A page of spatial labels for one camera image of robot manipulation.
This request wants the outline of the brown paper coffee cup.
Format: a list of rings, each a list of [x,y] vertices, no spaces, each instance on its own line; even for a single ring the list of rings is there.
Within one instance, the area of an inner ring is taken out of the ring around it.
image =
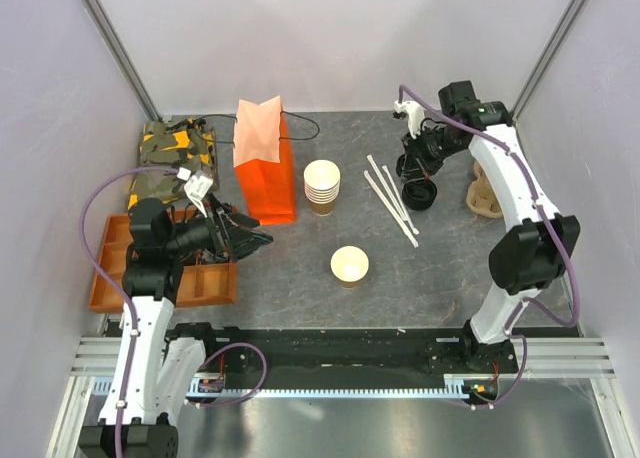
[[[337,249],[330,260],[334,277],[344,288],[355,288],[369,271],[367,254],[356,246],[344,246]]]

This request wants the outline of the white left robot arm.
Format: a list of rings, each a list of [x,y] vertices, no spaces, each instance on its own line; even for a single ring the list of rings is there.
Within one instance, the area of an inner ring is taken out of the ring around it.
[[[169,325],[185,258],[207,250],[236,262],[272,243],[258,220],[218,201],[198,200],[183,221],[161,200],[139,201],[129,212],[121,290],[124,327],[107,400],[95,425],[82,428],[80,450],[88,457],[174,457],[177,418],[198,371],[219,360],[207,323]]]

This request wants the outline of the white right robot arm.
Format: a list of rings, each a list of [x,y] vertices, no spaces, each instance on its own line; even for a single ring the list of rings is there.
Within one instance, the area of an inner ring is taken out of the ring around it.
[[[489,254],[491,288],[479,311],[463,326],[456,343],[436,360],[458,363],[477,372],[504,363],[513,348],[509,334],[541,290],[563,276],[575,286],[571,255],[581,228],[549,200],[521,148],[511,114],[500,101],[482,102],[470,81],[443,87],[434,109],[407,86],[399,88],[394,116],[406,119],[403,155],[396,173],[403,183],[403,203],[416,211],[429,208],[437,195],[433,176],[447,158],[469,151],[492,187],[506,233]]]

